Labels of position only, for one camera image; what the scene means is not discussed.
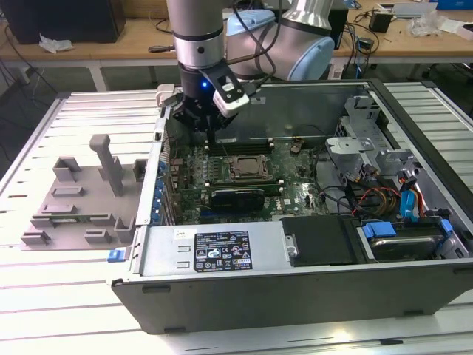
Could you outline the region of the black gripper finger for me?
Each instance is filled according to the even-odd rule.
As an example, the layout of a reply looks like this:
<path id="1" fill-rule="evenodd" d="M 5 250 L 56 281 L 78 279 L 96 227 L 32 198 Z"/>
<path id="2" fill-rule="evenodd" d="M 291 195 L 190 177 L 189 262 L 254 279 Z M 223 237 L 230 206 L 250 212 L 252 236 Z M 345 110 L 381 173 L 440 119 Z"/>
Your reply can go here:
<path id="1" fill-rule="evenodd" d="M 234 119 L 236 115 L 229 118 L 224 117 L 221 113 L 216 116 L 211 116 L 211 145 L 216 144 L 215 132 L 225 129 Z"/>
<path id="2" fill-rule="evenodd" d="M 183 100 L 173 108 L 172 117 L 186 128 L 192 144 L 209 145 L 212 139 L 209 112 L 208 106 L 198 100 Z"/>

